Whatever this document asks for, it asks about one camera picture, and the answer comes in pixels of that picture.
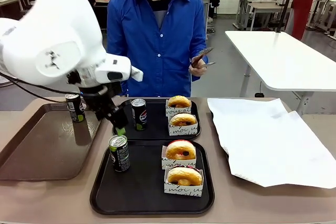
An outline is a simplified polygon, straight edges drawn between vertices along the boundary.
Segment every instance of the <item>black can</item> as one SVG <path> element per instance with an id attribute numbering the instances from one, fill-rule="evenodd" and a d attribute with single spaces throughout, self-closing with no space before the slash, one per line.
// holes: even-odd
<path id="1" fill-rule="evenodd" d="M 84 121 L 84 107 L 80 96 L 78 94 L 66 94 L 65 99 L 72 121 L 75 123 Z"/>
<path id="2" fill-rule="evenodd" d="M 146 101 L 143 99 L 135 99 L 131 104 L 135 129 L 137 131 L 143 131 L 147 128 Z"/>
<path id="3" fill-rule="evenodd" d="M 109 140 L 110 156 L 116 172 L 125 172 L 130 168 L 127 137 L 113 136 Z"/>

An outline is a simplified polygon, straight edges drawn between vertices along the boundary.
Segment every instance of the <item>can lid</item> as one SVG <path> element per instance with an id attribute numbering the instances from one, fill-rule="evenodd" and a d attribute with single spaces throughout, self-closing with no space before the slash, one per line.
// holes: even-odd
<path id="1" fill-rule="evenodd" d="M 65 98 L 66 98 L 66 99 L 75 99 L 75 98 L 77 98 L 77 97 L 79 97 L 78 94 L 66 94 L 66 95 L 65 95 Z"/>
<path id="2" fill-rule="evenodd" d="M 143 100 L 143 99 L 135 99 L 131 102 L 131 104 L 134 106 L 134 107 L 141 107 L 141 106 L 144 106 L 146 104 L 146 101 Z"/>
<path id="3" fill-rule="evenodd" d="M 113 136 L 109 140 L 109 145 L 111 147 L 120 147 L 123 146 L 127 142 L 127 137 L 123 136 Z"/>

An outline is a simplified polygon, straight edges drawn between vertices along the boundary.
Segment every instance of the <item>plastic tray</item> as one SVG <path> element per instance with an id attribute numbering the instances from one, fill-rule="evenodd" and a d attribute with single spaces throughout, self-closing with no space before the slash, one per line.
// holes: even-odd
<path id="1" fill-rule="evenodd" d="M 106 150 L 94 182 L 90 203 L 102 215 L 201 214 L 212 206 L 215 193 L 204 148 L 196 147 L 196 168 L 204 171 L 201 197 L 164 193 L 161 152 L 164 142 L 129 141 L 131 167 L 118 173 Z"/>
<path id="2" fill-rule="evenodd" d="M 166 100 L 164 99 L 151 99 L 146 100 L 147 109 L 147 129 L 144 131 L 137 131 L 134 126 L 134 119 L 132 117 L 132 105 L 129 103 L 124 107 L 129 124 L 126 126 L 126 134 L 128 140 L 177 140 L 186 139 L 192 140 L 196 138 L 201 132 L 200 118 L 198 117 L 197 105 L 192 101 L 191 113 L 196 116 L 198 121 L 197 134 L 195 135 L 182 135 L 182 136 L 169 136 L 168 132 L 168 119 L 166 117 Z"/>
<path id="3" fill-rule="evenodd" d="M 73 123 L 65 103 L 45 104 L 0 152 L 0 180 L 63 180 L 76 177 L 100 122 L 92 111 Z"/>

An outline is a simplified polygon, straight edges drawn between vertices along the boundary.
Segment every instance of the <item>black tray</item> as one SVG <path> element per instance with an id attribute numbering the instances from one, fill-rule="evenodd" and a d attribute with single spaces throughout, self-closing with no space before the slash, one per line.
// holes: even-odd
<path id="1" fill-rule="evenodd" d="M 196 116 L 198 121 L 197 134 L 184 136 L 169 136 L 168 119 L 166 117 L 166 100 L 152 99 L 146 100 L 147 108 L 147 129 L 144 131 L 137 131 L 134 126 L 134 119 L 132 117 L 132 105 L 128 104 L 124 107 L 129 124 L 125 127 L 125 136 L 127 139 L 138 140 L 177 140 L 186 139 L 191 140 L 196 138 L 201 132 L 200 118 L 198 117 L 197 105 L 192 101 L 191 113 Z"/>
<path id="2" fill-rule="evenodd" d="M 164 193 L 161 152 L 164 142 L 129 141 L 131 167 L 117 173 L 109 149 L 101 162 L 90 203 L 102 215 L 201 214 L 212 206 L 215 193 L 204 148 L 196 147 L 196 168 L 204 173 L 201 197 Z"/>

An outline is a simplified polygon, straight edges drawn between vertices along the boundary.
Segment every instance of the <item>bun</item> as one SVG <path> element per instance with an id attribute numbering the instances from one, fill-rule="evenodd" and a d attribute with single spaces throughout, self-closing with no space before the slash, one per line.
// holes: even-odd
<path id="1" fill-rule="evenodd" d="M 170 124 L 172 126 L 187 126 L 196 124 L 196 122 L 195 116 L 186 113 L 174 115 L 170 119 Z"/>
<path id="2" fill-rule="evenodd" d="M 189 141 L 176 140 L 167 146 L 166 157 L 175 160 L 195 159 L 196 150 L 194 145 Z"/>
<path id="3" fill-rule="evenodd" d="M 175 97 L 171 97 L 168 100 L 168 106 L 173 108 L 186 108 L 191 107 L 191 101 L 186 97 L 181 95 L 177 95 Z"/>
<path id="4" fill-rule="evenodd" d="M 202 176 L 200 172 L 191 166 L 175 166 L 167 175 L 169 183 L 179 186 L 200 186 L 202 184 Z"/>

